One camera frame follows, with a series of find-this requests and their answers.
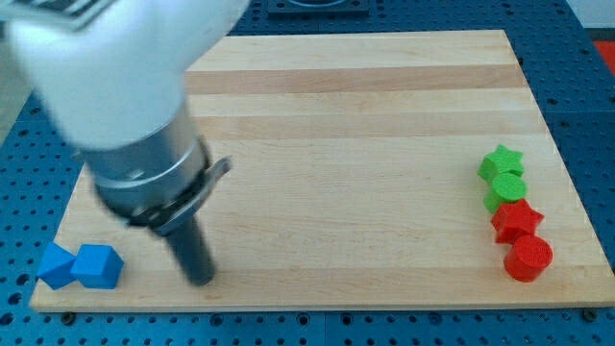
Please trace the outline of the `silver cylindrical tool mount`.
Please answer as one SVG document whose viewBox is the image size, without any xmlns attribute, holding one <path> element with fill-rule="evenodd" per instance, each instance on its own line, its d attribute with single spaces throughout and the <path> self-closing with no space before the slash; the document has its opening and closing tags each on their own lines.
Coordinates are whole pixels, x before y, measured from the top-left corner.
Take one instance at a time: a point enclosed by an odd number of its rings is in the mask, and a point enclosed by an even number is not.
<svg viewBox="0 0 615 346">
<path fill-rule="evenodd" d="M 108 150 L 76 157 L 90 171 L 103 205 L 130 226 L 167 236 L 195 216 L 231 159 L 214 161 L 187 105 L 151 134 Z"/>
</svg>

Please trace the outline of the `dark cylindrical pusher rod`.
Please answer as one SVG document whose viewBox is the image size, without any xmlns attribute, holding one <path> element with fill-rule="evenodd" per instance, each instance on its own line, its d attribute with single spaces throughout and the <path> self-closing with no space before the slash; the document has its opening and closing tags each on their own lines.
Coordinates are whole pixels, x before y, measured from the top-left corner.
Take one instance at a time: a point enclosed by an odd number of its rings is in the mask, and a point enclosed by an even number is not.
<svg viewBox="0 0 615 346">
<path fill-rule="evenodd" d="M 195 217 L 190 217 L 165 237 L 186 279 L 194 286 L 209 283 L 215 264 Z"/>
</svg>

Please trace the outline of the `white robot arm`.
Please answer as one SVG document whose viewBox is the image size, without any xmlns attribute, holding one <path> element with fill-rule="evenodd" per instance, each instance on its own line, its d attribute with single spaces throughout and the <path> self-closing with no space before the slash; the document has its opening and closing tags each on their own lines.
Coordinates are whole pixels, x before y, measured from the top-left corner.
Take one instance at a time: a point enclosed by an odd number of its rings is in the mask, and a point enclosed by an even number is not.
<svg viewBox="0 0 615 346">
<path fill-rule="evenodd" d="M 187 110 L 185 72 L 246 0 L 5 1 L 12 52 L 102 204 L 164 238 L 191 284 L 215 264 L 196 212 L 230 171 Z"/>
</svg>

